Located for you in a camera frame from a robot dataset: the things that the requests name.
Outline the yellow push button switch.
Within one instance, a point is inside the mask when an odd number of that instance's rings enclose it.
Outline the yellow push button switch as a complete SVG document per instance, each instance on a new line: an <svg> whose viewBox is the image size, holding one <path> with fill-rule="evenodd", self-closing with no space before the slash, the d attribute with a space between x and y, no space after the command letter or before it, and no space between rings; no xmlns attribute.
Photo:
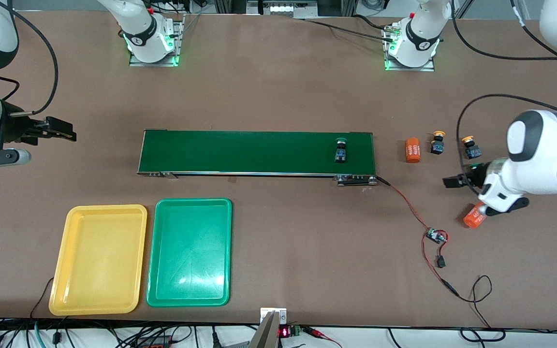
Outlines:
<svg viewBox="0 0 557 348"><path fill-rule="evenodd" d="M431 141L431 145L430 145L430 152L432 154L442 154L442 152L444 152L445 150L445 145L444 145L444 137L446 136L446 133L444 131L438 130L433 132L433 140Z"/></svg>
<svg viewBox="0 0 557 348"><path fill-rule="evenodd" d="M482 155L481 149L475 143L473 136L463 137L461 139L461 142L465 147L467 159L473 160Z"/></svg>

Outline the orange cylinder white print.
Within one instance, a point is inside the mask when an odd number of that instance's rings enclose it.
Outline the orange cylinder white print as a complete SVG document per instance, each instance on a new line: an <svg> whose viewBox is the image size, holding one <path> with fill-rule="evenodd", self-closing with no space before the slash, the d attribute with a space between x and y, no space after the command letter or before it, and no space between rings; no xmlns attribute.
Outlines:
<svg viewBox="0 0 557 348"><path fill-rule="evenodd" d="M409 137L405 140L406 163L419 163L421 161L420 141L417 137Z"/></svg>
<svg viewBox="0 0 557 348"><path fill-rule="evenodd" d="M464 216L463 222L467 227L476 229L486 220L487 215L481 212L483 206L483 202L476 203Z"/></svg>

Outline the small green circuit board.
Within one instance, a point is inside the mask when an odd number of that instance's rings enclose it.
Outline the small green circuit board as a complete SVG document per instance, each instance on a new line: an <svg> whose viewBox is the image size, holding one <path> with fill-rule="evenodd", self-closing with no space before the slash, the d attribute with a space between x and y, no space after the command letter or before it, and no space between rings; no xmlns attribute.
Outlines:
<svg viewBox="0 0 557 348"><path fill-rule="evenodd" d="M449 236L446 231L440 229L429 228L425 234L426 238L435 242L438 245L447 243Z"/></svg>

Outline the yellow plastic tray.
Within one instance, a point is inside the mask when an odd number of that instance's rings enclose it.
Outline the yellow plastic tray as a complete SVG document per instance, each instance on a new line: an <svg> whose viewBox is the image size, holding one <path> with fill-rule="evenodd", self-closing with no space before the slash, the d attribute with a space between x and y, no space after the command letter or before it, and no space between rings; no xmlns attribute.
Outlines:
<svg viewBox="0 0 557 348"><path fill-rule="evenodd" d="M147 209L87 205L66 216L49 311L55 316L126 314L139 301Z"/></svg>

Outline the green plastic tray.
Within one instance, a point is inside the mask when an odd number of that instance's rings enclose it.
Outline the green plastic tray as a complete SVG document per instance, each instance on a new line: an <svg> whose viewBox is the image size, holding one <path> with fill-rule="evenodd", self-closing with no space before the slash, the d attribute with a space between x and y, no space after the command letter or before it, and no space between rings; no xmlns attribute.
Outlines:
<svg viewBox="0 0 557 348"><path fill-rule="evenodd" d="M146 302L214 307L230 299L233 205L227 198L169 198L155 207Z"/></svg>

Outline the green conveyor belt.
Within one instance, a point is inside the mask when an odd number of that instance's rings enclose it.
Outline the green conveyor belt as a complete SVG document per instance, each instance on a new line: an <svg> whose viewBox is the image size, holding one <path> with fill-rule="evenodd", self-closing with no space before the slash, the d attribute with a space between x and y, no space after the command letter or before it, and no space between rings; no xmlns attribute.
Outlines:
<svg viewBox="0 0 557 348"><path fill-rule="evenodd" d="M347 139L346 163L335 163L339 137ZM379 182L367 132L145 130L137 173L331 178L339 187Z"/></svg>

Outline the metal light box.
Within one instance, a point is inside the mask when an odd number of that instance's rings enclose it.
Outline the metal light box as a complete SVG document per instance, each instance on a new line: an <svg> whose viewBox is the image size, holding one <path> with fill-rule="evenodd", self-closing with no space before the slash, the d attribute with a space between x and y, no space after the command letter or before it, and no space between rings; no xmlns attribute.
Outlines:
<svg viewBox="0 0 557 348"><path fill-rule="evenodd" d="M246 0L245 14L282 15L291 18L318 17L317 0Z"/></svg>

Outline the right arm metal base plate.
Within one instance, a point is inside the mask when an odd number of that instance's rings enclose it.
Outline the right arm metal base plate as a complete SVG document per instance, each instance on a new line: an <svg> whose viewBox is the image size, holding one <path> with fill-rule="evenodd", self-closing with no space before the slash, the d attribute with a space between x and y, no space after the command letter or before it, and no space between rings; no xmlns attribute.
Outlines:
<svg viewBox="0 0 557 348"><path fill-rule="evenodd" d="M135 46L125 38L130 67L176 67L183 41L183 22L162 18L156 33L145 46Z"/></svg>

